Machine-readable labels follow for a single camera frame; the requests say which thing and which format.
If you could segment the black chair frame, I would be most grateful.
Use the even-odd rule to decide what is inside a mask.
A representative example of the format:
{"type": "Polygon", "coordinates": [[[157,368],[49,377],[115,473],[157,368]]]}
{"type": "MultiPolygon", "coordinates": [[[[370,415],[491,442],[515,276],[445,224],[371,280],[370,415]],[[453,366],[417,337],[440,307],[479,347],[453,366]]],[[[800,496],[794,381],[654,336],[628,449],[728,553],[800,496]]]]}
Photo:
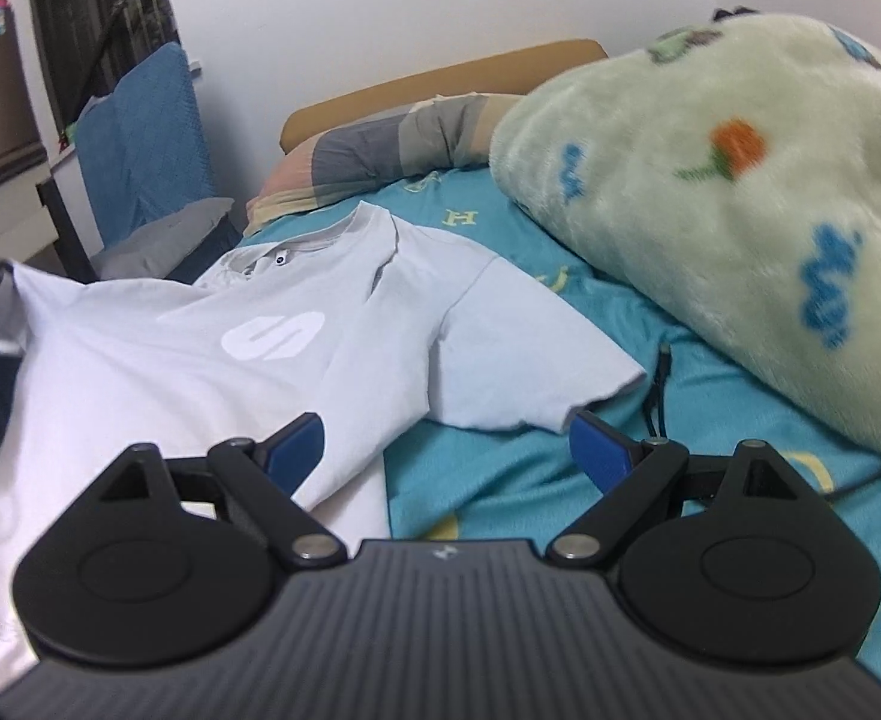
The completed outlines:
{"type": "Polygon", "coordinates": [[[48,211],[48,216],[55,227],[56,241],[53,243],[53,249],[63,265],[66,277],[84,284],[95,283],[99,280],[99,275],[92,266],[81,239],[77,236],[76,227],[71,221],[70,212],[66,208],[63,195],[59,193],[55,179],[48,177],[45,181],[39,182],[35,190],[40,204],[48,211]]]}

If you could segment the blue towel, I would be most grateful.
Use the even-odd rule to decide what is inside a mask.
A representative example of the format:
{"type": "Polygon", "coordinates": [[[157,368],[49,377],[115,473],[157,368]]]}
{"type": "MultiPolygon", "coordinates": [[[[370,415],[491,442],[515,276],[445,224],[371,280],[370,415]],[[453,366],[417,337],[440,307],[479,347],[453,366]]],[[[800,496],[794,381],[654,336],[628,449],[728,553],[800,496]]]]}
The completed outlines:
{"type": "Polygon", "coordinates": [[[74,129],[82,179],[102,244],[120,244],[216,193],[187,54],[154,50],[112,93],[82,110],[74,129]]]}

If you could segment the patchwork beige grey pillow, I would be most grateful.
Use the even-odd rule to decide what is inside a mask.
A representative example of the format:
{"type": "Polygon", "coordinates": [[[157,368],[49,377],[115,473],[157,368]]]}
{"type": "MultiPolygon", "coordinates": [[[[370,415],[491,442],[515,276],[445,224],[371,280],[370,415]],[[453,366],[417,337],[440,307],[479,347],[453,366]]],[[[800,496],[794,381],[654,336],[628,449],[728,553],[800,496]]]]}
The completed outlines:
{"type": "Polygon", "coordinates": [[[518,94],[435,96],[312,135],[282,156],[246,204],[245,232],[401,179],[484,166],[495,127],[520,101],[518,94]]]}

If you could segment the dark window grille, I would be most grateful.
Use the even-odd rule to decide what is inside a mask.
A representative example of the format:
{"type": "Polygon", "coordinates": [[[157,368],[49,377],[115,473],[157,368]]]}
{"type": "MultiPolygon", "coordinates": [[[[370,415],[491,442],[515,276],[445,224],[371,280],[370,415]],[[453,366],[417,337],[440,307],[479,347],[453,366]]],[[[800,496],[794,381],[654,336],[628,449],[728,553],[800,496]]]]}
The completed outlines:
{"type": "Polygon", "coordinates": [[[43,80],[59,132],[146,57],[178,39],[170,0],[31,0],[43,80]]]}

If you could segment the tan headboard cushion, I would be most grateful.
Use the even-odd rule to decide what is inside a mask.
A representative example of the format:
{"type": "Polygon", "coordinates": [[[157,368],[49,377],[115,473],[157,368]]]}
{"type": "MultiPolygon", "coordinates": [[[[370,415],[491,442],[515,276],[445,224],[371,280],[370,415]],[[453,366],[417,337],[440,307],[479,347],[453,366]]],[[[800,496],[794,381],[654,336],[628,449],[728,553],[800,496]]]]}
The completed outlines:
{"type": "Polygon", "coordinates": [[[595,39],[564,39],[401,76],[294,110],[281,128],[279,148],[289,153],[317,133],[435,96],[528,94],[564,71],[606,57],[595,39]]]}

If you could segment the green fleece blanket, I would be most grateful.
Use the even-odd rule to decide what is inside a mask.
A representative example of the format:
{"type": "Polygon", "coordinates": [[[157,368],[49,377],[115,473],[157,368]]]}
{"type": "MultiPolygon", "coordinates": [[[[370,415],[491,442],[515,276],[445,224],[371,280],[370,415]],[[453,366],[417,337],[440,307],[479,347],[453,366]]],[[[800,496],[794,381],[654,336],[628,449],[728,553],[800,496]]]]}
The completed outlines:
{"type": "Polygon", "coordinates": [[[500,190],[847,439],[881,454],[881,50],[748,13],[538,86],[500,190]]]}

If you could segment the white t-shirt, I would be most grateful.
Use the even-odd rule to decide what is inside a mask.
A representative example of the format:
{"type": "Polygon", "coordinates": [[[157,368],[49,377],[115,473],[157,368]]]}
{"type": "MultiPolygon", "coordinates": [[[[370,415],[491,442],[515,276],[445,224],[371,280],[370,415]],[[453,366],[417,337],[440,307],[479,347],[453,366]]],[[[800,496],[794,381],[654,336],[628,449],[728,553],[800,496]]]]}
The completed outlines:
{"type": "Polygon", "coordinates": [[[0,447],[0,689],[35,660],[17,563],[128,445],[191,457],[317,413],[323,457],[294,497],[357,548],[390,531],[383,454],[421,419],[562,433],[645,376],[508,260],[370,203],[232,250],[191,284],[16,266],[0,353],[20,362],[0,447]]]}

